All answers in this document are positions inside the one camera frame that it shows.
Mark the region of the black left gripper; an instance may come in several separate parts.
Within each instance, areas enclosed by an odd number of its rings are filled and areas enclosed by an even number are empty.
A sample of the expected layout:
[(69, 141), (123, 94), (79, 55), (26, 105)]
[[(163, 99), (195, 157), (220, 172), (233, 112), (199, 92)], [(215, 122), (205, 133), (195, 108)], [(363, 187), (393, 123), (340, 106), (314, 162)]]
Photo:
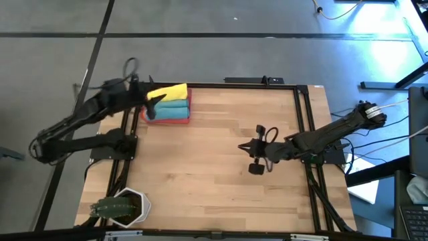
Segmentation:
[(138, 75), (132, 75), (129, 78), (128, 100), (126, 102), (126, 108), (132, 108), (136, 106), (154, 108), (158, 102), (167, 96), (166, 94), (149, 96), (149, 92), (150, 83), (141, 82)]

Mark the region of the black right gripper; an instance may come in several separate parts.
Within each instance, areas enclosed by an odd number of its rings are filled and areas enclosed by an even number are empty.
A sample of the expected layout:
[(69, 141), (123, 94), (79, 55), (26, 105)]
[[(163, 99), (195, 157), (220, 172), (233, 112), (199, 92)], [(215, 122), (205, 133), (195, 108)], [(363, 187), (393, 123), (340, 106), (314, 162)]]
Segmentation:
[(250, 157), (266, 158), (273, 163), (295, 158), (296, 148), (291, 141), (268, 143), (263, 139), (265, 137), (264, 126), (257, 125), (255, 131), (257, 138), (252, 139), (248, 143), (238, 145), (240, 149), (245, 149)]

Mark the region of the yellow microfiber towel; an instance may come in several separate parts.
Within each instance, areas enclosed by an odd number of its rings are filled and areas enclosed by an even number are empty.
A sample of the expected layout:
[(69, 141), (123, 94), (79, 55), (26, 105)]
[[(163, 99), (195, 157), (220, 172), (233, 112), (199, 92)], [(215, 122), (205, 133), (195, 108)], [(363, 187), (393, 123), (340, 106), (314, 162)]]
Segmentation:
[(148, 92), (146, 95), (148, 99), (164, 95), (163, 102), (173, 100), (184, 100), (188, 97), (187, 84), (176, 84), (169, 87), (159, 88)]

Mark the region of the teal microfiber towel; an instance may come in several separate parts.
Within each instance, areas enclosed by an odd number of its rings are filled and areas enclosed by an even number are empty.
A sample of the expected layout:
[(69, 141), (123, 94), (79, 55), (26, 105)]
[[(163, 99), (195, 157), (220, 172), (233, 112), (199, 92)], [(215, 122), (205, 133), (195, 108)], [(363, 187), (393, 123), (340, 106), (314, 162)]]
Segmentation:
[(158, 108), (188, 108), (188, 100), (171, 100), (171, 101), (161, 101), (155, 104), (156, 109)]
[(189, 118), (190, 112), (188, 108), (158, 108), (155, 109), (156, 116), (153, 120), (149, 121), (159, 121), (167, 119), (185, 119)]

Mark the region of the pink plastic basket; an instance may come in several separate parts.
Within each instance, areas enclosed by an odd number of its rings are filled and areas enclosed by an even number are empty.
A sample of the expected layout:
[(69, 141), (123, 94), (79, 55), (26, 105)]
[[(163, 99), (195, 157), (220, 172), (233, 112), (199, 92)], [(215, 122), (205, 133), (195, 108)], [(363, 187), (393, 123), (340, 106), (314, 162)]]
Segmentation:
[(192, 90), (190, 88), (187, 88), (187, 90), (188, 90), (188, 97), (185, 100), (189, 101), (189, 107), (188, 107), (189, 112), (190, 112), (189, 118), (185, 118), (185, 119), (167, 119), (167, 120), (160, 120), (160, 121), (159, 120), (149, 121), (147, 119), (146, 123), (149, 123), (149, 124), (187, 124), (187, 123), (189, 123), (190, 116), (191, 116)]

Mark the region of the black rig beam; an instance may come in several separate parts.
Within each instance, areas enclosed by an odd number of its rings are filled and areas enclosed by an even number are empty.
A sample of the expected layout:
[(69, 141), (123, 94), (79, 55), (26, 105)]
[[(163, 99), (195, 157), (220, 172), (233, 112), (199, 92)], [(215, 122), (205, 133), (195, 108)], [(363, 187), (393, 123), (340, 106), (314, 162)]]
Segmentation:
[(368, 236), (358, 232), (319, 231), (311, 234), (281, 232), (222, 232), (121, 229), (116, 226), (77, 227), (61, 230), (42, 230), (0, 234), (0, 241), (89, 241), (134, 236), (178, 236), (223, 240), (226, 238), (280, 239), (285, 241), (409, 241), (399, 238)]

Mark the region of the white hexagonal plant pot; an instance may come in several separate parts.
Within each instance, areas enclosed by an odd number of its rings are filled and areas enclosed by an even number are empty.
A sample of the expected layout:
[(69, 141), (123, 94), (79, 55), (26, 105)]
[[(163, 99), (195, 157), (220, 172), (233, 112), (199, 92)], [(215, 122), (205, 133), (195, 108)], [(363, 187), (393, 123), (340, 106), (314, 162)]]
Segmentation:
[(125, 187), (114, 197), (127, 197), (131, 204), (136, 206), (136, 210), (133, 211), (130, 216), (111, 219), (110, 221), (112, 223), (122, 226), (123, 228), (129, 228), (134, 224), (146, 220), (151, 209), (151, 202), (144, 193), (140, 193), (129, 187)]

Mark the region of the green cactus plant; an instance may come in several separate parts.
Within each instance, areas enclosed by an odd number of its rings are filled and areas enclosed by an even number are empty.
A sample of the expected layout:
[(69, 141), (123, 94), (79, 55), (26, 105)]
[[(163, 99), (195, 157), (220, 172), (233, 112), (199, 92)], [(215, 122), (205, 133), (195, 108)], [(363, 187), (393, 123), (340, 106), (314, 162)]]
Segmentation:
[(127, 197), (105, 197), (90, 206), (90, 216), (99, 218), (119, 218), (130, 216), (137, 210)]

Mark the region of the white paper sheet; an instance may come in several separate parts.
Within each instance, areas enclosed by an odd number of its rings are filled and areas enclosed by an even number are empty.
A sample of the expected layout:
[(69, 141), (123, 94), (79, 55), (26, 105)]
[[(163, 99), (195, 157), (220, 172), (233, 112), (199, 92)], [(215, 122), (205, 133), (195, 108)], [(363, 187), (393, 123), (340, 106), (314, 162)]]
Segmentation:
[[(357, 158), (354, 156), (355, 161), (352, 164), (352, 168), (350, 169), (349, 174), (356, 173), (358, 171), (362, 171), (364, 169), (368, 169), (374, 167), (374, 165), (364, 159)], [(349, 194), (358, 197), (370, 204), (375, 204), (377, 198), (377, 191), (379, 186), (379, 180), (371, 181), (365, 184), (360, 184), (352, 187), (348, 187), (347, 190)]]

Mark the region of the black desk leg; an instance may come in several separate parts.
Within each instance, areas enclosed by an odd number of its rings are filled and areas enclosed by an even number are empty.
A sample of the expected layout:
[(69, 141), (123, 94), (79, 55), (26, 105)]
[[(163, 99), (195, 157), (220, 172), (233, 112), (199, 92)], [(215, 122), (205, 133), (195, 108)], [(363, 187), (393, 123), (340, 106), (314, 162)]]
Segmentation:
[(405, 76), (398, 82), (361, 82), (362, 89), (373, 90), (407, 90), (410, 87), (428, 88), (428, 84), (416, 84), (415, 82), (421, 77), (428, 75), (428, 62), (418, 67), (416, 70)]

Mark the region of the black monitor panel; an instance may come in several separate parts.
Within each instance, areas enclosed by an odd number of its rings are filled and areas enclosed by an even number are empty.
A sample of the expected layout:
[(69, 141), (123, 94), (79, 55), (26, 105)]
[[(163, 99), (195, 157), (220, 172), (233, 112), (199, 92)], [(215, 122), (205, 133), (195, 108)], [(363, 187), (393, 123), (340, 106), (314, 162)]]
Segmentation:
[(410, 169), (428, 179), (428, 90), (424, 87), (409, 89)]

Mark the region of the grey cloth bundle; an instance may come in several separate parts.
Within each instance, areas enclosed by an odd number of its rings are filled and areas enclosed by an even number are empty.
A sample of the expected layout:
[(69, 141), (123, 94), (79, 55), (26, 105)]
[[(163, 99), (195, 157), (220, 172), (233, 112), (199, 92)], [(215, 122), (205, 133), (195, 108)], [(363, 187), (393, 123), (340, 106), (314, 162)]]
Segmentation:
[(416, 205), (428, 205), (428, 179), (414, 176), (407, 185), (407, 193)]

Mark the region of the black laptop keyboard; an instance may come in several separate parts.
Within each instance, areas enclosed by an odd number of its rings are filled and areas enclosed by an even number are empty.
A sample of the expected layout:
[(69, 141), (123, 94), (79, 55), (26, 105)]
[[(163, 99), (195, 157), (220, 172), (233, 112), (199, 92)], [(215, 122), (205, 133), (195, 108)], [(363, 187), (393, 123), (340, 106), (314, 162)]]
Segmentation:
[(408, 238), (428, 241), (428, 206), (400, 206), (399, 210)]

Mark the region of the black aluminium table frame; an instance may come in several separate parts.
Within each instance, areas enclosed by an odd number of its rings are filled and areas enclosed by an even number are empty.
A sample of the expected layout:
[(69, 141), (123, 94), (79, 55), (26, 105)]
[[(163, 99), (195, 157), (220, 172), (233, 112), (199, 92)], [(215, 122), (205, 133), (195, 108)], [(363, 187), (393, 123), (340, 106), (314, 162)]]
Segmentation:
[(89, 169), (77, 224), (88, 219), (90, 204), (104, 197), (127, 167), (125, 186), (151, 202), (146, 220), (138, 223), (144, 230), (267, 234), (334, 229), (299, 160), (252, 175), (251, 159), (239, 149), (256, 136), (257, 125), (277, 127), (285, 137), (328, 124), (323, 87), (192, 83), (190, 88), (186, 125), (146, 124), (136, 110), (101, 122), (101, 133), (124, 127), (136, 135), (136, 155)]

